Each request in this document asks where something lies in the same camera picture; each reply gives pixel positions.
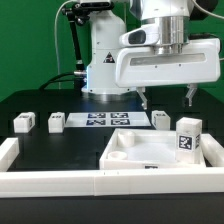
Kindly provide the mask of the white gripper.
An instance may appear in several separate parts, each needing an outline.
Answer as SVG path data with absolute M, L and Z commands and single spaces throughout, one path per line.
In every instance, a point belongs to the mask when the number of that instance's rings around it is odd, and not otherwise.
M 188 84 L 186 99 L 191 106 L 197 84 L 215 82 L 220 77 L 219 51 L 218 38 L 191 40 L 177 54 L 155 55 L 150 47 L 124 48 L 117 56 L 116 84 L 137 87 L 144 110 L 145 87 Z

